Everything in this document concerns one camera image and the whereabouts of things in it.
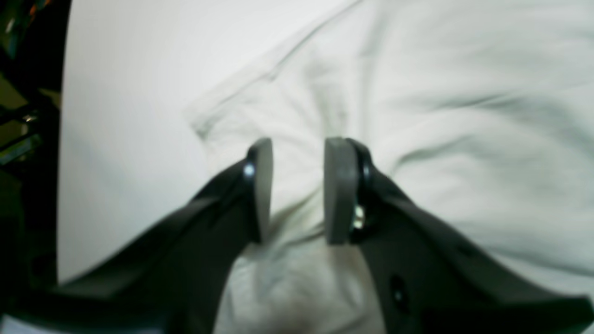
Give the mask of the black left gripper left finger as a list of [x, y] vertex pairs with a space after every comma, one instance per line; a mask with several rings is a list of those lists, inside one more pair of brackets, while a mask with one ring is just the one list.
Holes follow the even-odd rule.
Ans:
[[185, 206], [58, 287], [22, 296], [3, 334], [212, 334], [232, 266], [269, 234], [273, 144], [213, 177]]

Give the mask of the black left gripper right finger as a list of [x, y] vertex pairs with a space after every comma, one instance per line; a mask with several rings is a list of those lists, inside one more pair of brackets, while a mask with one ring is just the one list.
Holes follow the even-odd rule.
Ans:
[[325, 140], [324, 222], [329, 245], [361, 252], [388, 334], [583, 334], [593, 324], [587, 296], [498, 263], [416, 205], [356, 140]]

